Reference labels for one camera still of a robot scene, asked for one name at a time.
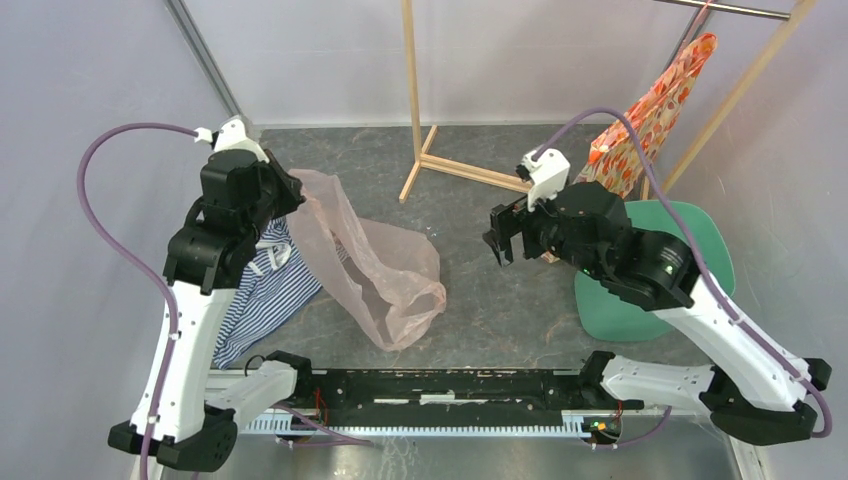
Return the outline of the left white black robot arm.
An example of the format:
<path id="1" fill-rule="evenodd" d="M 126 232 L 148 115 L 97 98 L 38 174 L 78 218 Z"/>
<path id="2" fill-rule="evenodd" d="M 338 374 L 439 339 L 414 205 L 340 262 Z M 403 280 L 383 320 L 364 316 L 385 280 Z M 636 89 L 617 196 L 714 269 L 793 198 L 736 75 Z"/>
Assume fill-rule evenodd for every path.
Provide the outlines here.
<path id="1" fill-rule="evenodd" d="M 135 412 L 110 429 L 107 443 L 173 470 L 212 473 L 230 456 L 247 412 L 241 400 L 205 399 L 219 329 L 261 234 L 305 199 L 301 181 L 264 148 L 211 154 L 200 184 L 159 276 L 176 306 L 164 309 Z"/>

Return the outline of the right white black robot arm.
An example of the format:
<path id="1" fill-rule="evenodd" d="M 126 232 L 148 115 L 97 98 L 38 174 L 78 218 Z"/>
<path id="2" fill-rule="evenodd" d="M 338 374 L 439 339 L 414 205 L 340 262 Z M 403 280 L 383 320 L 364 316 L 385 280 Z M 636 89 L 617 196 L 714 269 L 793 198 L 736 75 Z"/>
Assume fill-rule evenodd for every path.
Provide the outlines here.
<path id="1" fill-rule="evenodd" d="M 551 253 L 609 294 L 674 327 L 708 358 L 702 366 L 645 363 L 592 353 L 577 392 L 591 408 L 640 401 L 706 415 L 725 434 L 757 446 L 828 436 L 823 398 L 832 373 L 821 358 L 787 352 L 723 291 L 695 246 L 636 227 L 624 200 L 602 185 L 569 185 L 549 199 L 492 208 L 484 242 L 498 263 Z"/>

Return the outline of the green plastic trash bin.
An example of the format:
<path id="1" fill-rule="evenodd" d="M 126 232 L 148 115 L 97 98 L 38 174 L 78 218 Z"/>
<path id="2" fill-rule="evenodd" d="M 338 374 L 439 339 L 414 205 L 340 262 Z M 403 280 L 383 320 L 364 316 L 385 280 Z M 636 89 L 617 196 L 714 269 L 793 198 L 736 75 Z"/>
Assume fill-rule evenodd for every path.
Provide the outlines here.
<path id="1" fill-rule="evenodd" d="M 674 210 L 696 240 L 706 266 L 715 283 L 727 296 L 734 293 L 736 277 L 731 255 L 715 221 L 697 205 L 673 201 Z M 636 228 L 672 234 L 681 241 L 688 239 L 658 200 L 625 203 L 631 223 Z M 600 281 L 578 272 L 574 292 L 581 326 L 589 336 L 608 342 L 644 342 L 672 330 L 672 325 L 656 315 L 671 307 L 665 298 L 649 310 L 628 303 L 610 292 Z"/>

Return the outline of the pink translucent trash bag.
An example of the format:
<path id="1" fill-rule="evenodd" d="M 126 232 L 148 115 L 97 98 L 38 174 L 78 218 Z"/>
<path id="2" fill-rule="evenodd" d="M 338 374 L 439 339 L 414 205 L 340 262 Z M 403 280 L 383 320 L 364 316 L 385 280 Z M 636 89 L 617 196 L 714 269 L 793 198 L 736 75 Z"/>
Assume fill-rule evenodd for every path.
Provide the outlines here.
<path id="1" fill-rule="evenodd" d="M 423 233 L 360 217 L 335 175 L 294 169 L 292 239 L 324 290 L 384 351 L 410 347 L 444 312 L 440 255 Z"/>

